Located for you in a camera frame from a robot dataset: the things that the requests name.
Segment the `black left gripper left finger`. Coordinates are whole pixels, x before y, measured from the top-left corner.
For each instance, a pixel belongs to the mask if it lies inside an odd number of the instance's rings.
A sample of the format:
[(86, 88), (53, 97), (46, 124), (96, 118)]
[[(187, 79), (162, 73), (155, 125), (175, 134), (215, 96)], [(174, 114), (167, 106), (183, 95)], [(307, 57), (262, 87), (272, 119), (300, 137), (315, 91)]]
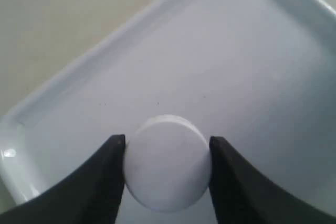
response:
[(125, 136), (112, 135), (78, 169), (1, 223), (115, 223), (124, 190)]

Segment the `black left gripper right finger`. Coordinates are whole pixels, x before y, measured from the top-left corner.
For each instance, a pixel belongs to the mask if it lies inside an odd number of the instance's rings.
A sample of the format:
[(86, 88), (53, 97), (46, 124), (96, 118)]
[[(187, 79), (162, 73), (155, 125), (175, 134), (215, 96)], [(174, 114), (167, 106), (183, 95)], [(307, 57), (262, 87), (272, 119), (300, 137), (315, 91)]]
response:
[(218, 223), (335, 223), (255, 169), (221, 136), (209, 142), (210, 195)]

